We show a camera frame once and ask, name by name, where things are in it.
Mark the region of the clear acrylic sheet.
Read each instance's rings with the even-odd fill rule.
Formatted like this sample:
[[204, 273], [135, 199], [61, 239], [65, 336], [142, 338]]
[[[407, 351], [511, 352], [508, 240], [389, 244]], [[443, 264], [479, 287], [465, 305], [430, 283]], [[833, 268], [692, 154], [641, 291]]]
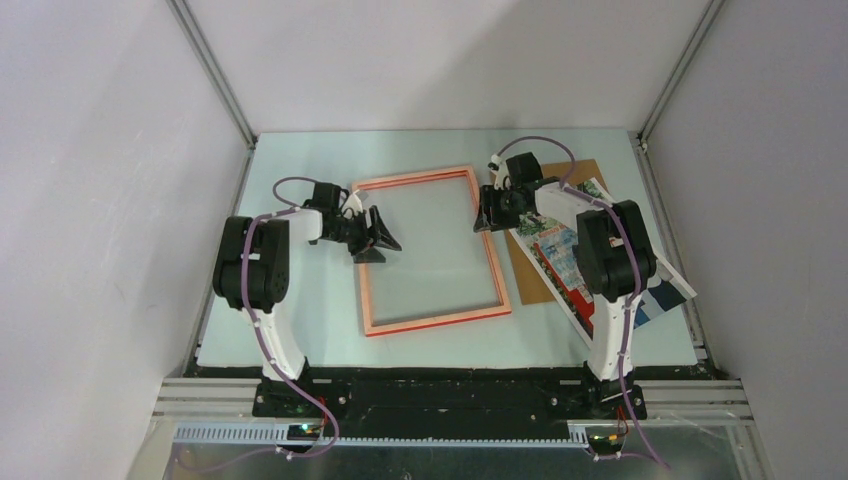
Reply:
[[369, 190], [367, 201], [402, 246], [367, 267], [375, 326], [502, 304], [465, 176]]

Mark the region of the colourful printed photo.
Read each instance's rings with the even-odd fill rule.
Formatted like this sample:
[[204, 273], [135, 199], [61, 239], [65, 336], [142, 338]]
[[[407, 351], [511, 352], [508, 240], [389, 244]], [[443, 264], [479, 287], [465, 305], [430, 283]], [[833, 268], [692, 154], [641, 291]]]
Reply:
[[[524, 215], [517, 228], [509, 229], [528, 259], [554, 295], [579, 335], [590, 343], [595, 307], [592, 295], [578, 270], [574, 255], [578, 243], [575, 230], [547, 217]], [[693, 299], [696, 291], [661, 254], [656, 255], [656, 272], [647, 280], [633, 325], [639, 327]]]

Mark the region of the orange wooden picture frame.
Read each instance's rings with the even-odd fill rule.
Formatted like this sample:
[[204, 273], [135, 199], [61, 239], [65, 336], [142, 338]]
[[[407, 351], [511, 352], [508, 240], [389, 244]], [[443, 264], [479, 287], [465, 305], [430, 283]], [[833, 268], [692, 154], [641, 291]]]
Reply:
[[[416, 173], [394, 175], [383, 178], [375, 178], [370, 180], [363, 180], [356, 183], [354, 189], [361, 190], [367, 193], [369, 190], [374, 189], [415, 184], [432, 180], [448, 179], [459, 176], [465, 176], [468, 179], [469, 184], [471, 186], [472, 202], [473, 205], [476, 206], [478, 211], [478, 182], [475, 172], [470, 166], [454, 166], [437, 170], [429, 170]], [[506, 287], [505, 277], [501, 268], [501, 262], [494, 245], [493, 237], [489, 233], [480, 234], [483, 235], [484, 244], [487, 250], [487, 254], [489, 255], [490, 266], [492, 268], [492, 272], [495, 274], [496, 287], [498, 289], [498, 294], [502, 301], [501, 305], [496, 307], [484, 308], [482, 310], [471, 311], [465, 314], [450, 314], [439, 317], [402, 322], [395, 326], [384, 325], [382, 327], [377, 327], [373, 324], [372, 319], [373, 308], [370, 299], [369, 278], [367, 271], [367, 267], [369, 265], [360, 265], [357, 268], [357, 274], [359, 297], [361, 301], [363, 330], [365, 335], [368, 337], [377, 337], [382, 335], [410, 332], [414, 330], [421, 330], [437, 326], [457, 324], [472, 320], [480, 320], [511, 313], [512, 306]]]

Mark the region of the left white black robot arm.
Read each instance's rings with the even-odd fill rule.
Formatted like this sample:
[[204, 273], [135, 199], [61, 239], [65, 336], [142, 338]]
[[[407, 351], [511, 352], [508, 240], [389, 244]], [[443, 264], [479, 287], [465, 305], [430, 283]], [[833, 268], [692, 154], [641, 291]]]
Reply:
[[402, 250], [378, 208], [364, 206], [358, 192], [303, 180], [313, 190], [302, 203], [286, 200], [282, 211], [225, 220], [212, 278], [215, 295], [251, 325], [263, 357], [263, 376], [285, 382], [278, 391], [278, 404], [297, 417], [312, 411], [316, 390], [298, 379], [307, 358], [282, 314], [291, 280], [291, 246], [342, 244], [355, 264], [381, 264], [386, 261], [385, 250]]

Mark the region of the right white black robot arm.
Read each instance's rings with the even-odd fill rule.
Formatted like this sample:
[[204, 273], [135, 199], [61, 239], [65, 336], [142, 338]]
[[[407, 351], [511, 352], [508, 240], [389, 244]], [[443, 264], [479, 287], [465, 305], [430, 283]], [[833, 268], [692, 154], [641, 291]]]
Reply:
[[479, 189], [474, 232], [515, 230], [531, 215], [576, 232], [576, 265], [594, 304], [587, 365], [598, 379], [583, 388], [581, 402], [591, 416], [606, 418], [622, 403], [621, 392], [611, 381], [624, 379], [633, 369], [633, 318], [647, 281], [656, 272], [639, 206], [631, 200], [610, 203], [563, 179], [545, 177], [531, 153], [508, 159], [494, 155], [488, 169], [494, 181]]

